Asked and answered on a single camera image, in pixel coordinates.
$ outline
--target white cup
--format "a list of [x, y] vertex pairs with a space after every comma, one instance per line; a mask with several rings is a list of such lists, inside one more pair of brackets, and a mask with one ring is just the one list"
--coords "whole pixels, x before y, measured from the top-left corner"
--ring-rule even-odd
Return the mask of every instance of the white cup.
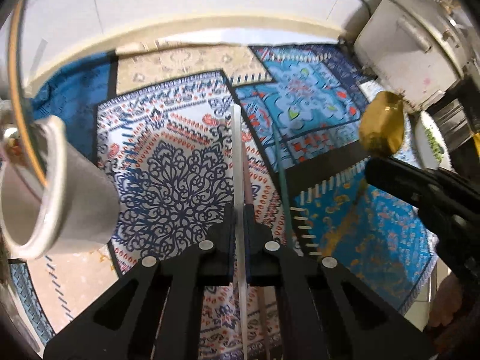
[[10, 258], [97, 250], [115, 231], [117, 191], [67, 142], [60, 118], [49, 116], [37, 126], [47, 167], [41, 199], [11, 163], [5, 162], [0, 172], [0, 226]]

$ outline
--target gold ladle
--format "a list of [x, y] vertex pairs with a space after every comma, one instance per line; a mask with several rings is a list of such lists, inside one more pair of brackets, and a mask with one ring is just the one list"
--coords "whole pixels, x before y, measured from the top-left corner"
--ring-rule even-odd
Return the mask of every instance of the gold ladle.
[[402, 147], [404, 131], [402, 98], [379, 92], [361, 117], [360, 143], [370, 155], [389, 157]]

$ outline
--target green vegetable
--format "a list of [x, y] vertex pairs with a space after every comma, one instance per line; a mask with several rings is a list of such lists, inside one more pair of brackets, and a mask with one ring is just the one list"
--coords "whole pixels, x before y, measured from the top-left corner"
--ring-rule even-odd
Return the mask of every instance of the green vegetable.
[[437, 160], [438, 163], [442, 162], [442, 158], [443, 158], [443, 148], [440, 146], [440, 144], [437, 142], [437, 140], [435, 139], [433, 133], [431, 132], [431, 130], [429, 130], [428, 128], [425, 129], [425, 132], [427, 133], [427, 139], [428, 139], [428, 143], [430, 145], [430, 148], [431, 148], [431, 151], [433, 153], [433, 156], [435, 157], [435, 159]]

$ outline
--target cream wall trim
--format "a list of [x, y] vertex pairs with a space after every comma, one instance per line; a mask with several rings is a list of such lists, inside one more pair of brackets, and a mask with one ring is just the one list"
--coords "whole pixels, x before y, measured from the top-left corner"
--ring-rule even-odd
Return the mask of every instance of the cream wall trim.
[[25, 83], [25, 95], [33, 97], [41, 86], [65, 64], [102, 51], [114, 50], [131, 42], [153, 40], [183, 32], [214, 28], [261, 28], [299, 32], [308, 35], [336, 39], [345, 31], [331, 23], [312, 21], [298, 17], [270, 16], [262, 14], [220, 14], [214, 16], [189, 16], [169, 21], [146, 22], [136, 28], [119, 28], [107, 35], [87, 39], [70, 50], [61, 53], [53, 62], [41, 65], [33, 78]]

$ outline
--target cup rim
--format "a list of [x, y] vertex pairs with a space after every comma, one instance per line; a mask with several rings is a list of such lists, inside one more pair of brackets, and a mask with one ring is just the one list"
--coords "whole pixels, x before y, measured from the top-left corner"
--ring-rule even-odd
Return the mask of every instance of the cup rim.
[[16, 258], [37, 259], [48, 252], [59, 235], [66, 195], [67, 176], [67, 139], [65, 124], [54, 115], [37, 121], [36, 125], [45, 135], [47, 155], [46, 187], [44, 188], [40, 209], [30, 238], [25, 244], [18, 244], [4, 226], [3, 236], [10, 253]]

